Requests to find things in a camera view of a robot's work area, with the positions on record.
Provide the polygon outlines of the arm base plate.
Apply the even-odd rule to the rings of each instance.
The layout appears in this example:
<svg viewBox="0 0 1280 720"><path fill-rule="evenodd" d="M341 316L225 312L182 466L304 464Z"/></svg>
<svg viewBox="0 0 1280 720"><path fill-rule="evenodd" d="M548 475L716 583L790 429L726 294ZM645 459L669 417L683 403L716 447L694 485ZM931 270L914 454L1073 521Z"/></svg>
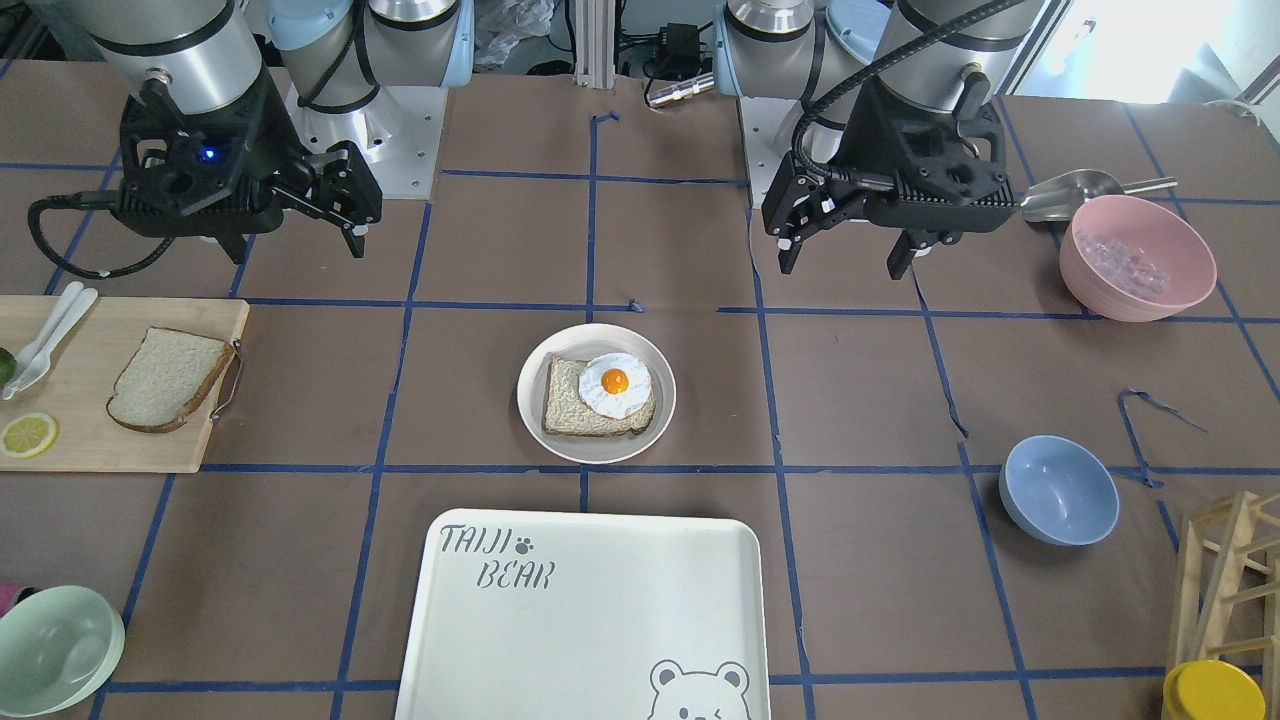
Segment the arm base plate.
<svg viewBox="0 0 1280 720"><path fill-rule="evenodd" d="M739 99L745 169L754 208L762 205L783 154L790 150L801 114L797 99Z"/></svg>
<svg viewBox="0 0 1280 720"><path fill-rule="evenodd" d="M431 197L449 99L447 88L384 87L370 104L346 114L300 108L298 96L297 88L289 88L285 108L312 152L351 141L361 150L385 199Z"/></svg>

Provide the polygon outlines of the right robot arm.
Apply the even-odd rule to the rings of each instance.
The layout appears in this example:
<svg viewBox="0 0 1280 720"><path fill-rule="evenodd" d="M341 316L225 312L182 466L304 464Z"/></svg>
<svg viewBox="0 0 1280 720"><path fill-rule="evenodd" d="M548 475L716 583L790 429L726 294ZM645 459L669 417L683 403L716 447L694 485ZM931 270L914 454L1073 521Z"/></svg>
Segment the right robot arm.
<svg viewBox="0 0 1280 720"><path fill-rule="evenodd" d="M289 210L334 225L353 258L387 197L428 195L425 117L396 88L447 91L474 70L471 1L269 1L265 20L294 90L285 99L234 1L73 1L72 19L129 90L120 184L29 205L37 250L84 279L118 278L179 238L210 238L242 264L251 234ZM47 242L47 211L108 211L157 246L111 270Z"/></svg>

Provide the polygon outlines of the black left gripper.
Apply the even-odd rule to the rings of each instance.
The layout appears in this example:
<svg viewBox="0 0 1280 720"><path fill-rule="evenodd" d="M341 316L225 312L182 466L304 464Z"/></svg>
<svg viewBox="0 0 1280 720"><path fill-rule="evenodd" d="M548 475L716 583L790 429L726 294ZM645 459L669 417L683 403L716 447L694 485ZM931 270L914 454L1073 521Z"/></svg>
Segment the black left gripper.
<svg viewBox="0 0 1280 720"><path fill-rule="evenodd" d="M989 104L989 78L963 77L957 101L942 113L916 108L878 77L864 82L838 147L838 165L888 179L869 190L804 169L787 151L762 201L780 272L788 275L803 245L820 231L859 218L901 229L887 256L901 281L919 254L946 233L988 233L1016 210L1006 168L1004 127Z"/></svg>

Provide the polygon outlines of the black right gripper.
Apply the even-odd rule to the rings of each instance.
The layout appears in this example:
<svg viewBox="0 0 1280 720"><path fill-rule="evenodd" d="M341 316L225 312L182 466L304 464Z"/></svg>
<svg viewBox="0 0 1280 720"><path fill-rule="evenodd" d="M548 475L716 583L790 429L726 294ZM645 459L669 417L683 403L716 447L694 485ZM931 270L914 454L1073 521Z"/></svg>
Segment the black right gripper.
<svg viewBox="0 0 1280 720"><path fill-rule="evenodd" d="M147 238L209 237L239 265L246 236L276 229L285 208L338 228L352 258L381 219L383 192L358 146L300 142L279 90L261 72L238 99L183 113L152 73L122 114L124 176L111 214Z"/></svg>

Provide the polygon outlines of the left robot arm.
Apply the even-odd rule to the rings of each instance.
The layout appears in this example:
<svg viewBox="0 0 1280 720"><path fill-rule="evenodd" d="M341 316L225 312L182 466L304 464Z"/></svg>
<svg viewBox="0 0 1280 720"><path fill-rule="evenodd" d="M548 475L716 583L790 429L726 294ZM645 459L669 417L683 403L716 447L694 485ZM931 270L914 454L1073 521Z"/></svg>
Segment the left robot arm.
<svg viewBox="0 0 1280 720"><path fill-rule="evenodd" d="M846 222L896 229L899 279L937 245L1004 225L1016 201L997 85L1038 1L727 1L716 88L790 101L780 164L756 192L792 273L810 237Z"/></svg>

